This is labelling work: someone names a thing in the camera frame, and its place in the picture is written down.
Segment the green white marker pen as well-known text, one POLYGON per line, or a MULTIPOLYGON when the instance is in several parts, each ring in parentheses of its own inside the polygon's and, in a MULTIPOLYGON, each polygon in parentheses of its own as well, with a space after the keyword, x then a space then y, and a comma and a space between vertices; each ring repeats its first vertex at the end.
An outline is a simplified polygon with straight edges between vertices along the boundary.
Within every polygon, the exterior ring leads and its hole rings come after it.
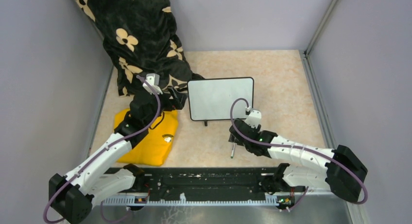
POLYGON ((231 158, 231 159, 234 158, 235 150, 236 150, 236 144, 233 143, 233 144, 232 144, 232 149, 231 149, 231 154, 230 154, 230 158, 231 158))

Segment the white whiteboard black frame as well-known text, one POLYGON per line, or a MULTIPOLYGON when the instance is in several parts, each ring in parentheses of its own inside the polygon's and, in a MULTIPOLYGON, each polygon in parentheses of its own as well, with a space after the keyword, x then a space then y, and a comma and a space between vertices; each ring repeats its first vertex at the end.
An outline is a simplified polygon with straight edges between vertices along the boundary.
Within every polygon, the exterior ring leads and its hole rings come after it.
POLYGON ((246 118, 246 108, 253 106, 252 77, 214 78, 188 81, 189 112, 192 121, 223 121, 246 118))

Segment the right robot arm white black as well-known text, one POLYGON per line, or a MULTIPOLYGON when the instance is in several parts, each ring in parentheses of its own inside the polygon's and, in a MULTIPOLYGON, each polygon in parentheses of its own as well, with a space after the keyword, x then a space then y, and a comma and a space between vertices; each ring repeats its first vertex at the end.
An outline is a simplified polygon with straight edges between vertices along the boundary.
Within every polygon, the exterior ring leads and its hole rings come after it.
POLYGON ((274 186, 279 191, 305 186, 330 190, 337 197, 357 205, 368 200, 364 184, 368 170, 349 147, 307 146, 274 132, 261 131, 260 127, 254 128, 244 120, 235 119, 231 123, 230 134, 248 152, 289 162, 274 177, 274 186))

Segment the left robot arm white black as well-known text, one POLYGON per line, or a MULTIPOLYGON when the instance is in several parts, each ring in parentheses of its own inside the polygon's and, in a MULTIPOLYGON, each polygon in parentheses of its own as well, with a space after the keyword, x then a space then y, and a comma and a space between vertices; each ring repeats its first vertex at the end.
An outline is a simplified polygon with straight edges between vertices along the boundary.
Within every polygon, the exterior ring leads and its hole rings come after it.
POLYGON ((81 223, 106 198, 123 190, 139 192, 146 179, 143 170, 132 164, 112 175, 105 175, 110 166, 132 151, 160 123, 168 111, 183 109, 188 95, 173 87, 162 94, 139 91, 123 111, 106 142, 79 166, 65 175, 56 173, 49 180, 49 201, 43 211, 46 223, 49 208, 71 224, 81 223))

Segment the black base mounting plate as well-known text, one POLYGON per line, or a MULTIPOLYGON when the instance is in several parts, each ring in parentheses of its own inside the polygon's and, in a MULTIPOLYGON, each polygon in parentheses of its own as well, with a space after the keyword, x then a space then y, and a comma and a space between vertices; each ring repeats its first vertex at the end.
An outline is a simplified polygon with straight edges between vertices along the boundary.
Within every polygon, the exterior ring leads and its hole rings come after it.
POLYGON ((304 192, 282 180, 286 166, 255 168, 144 168, 137 185, 120 191, 149 193, 149 200, 178 201, 183 194, 189 202, 264 201, 266 195, 304 192))

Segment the yellow folded cloth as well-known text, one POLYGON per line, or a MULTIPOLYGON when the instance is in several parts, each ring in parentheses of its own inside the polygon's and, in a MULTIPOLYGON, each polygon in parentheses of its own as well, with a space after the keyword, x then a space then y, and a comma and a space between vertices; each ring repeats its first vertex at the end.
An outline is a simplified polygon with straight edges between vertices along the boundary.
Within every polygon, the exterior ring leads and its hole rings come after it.
POLYGON ((164 111, 151 125, 148 135, 118 163, 161 166, 167 159, 178 128, 178 112, 164 111))

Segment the black floral blanket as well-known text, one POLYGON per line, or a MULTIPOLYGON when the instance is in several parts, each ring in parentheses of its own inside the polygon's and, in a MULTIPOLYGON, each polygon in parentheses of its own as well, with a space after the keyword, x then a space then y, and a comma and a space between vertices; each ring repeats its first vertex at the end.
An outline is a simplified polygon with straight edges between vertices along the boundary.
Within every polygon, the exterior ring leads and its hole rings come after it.
POLYGON ((103 35, 103 48, 118 71, 120 96, 142 89, 139 77, 159 75, 159 87, 186 92, 200 80, 184 55, 170 0, 74 0, 103 35))

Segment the aluminium frame rail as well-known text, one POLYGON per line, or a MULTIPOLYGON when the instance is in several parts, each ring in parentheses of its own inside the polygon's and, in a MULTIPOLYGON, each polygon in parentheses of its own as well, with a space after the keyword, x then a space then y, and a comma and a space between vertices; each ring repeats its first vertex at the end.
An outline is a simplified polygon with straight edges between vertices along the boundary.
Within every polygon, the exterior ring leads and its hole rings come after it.
POLYGON ((315 73, 315 66, 312 62, 312 54, 341 1, 342 0, 330 1, 314 34, 309 41, 309 44, 304 50, 299 51, 324 144, 327 148, 333 149, 338 147, 338 143, 335 139, 334 132, 330 124, 330 119, 326 110, 325 102, 322 97, 322 92, 318 84, 318 79, 315 73))

